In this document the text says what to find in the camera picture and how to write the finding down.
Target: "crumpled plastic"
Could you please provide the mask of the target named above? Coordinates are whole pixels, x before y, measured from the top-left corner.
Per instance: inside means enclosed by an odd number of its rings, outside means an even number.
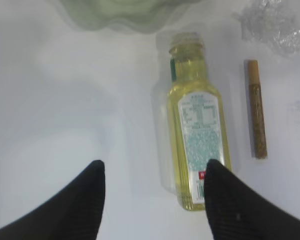
[[[240,21],[244,40],[265,43],[281,55],[300,51],[300,27],[284,0],[255,0]]]

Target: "white surface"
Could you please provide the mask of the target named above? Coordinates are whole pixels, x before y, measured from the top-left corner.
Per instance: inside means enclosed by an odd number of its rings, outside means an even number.
[[[300,101],[300,54],[285,59],[241,41],[233,15],[244,3],[202,2],[164,29],[204,23],[234,172],[300,218],[300,123],[289,110]],[[184,211],[160,183],[151,104],[161,69],[156,39],[77,31],[45,1],[0,0],[0,227],[102,159],[106,203],[98,239],[212,239],[205,213]],[[249,58],[259,60],[266,161],[251,157],[243,68]]]

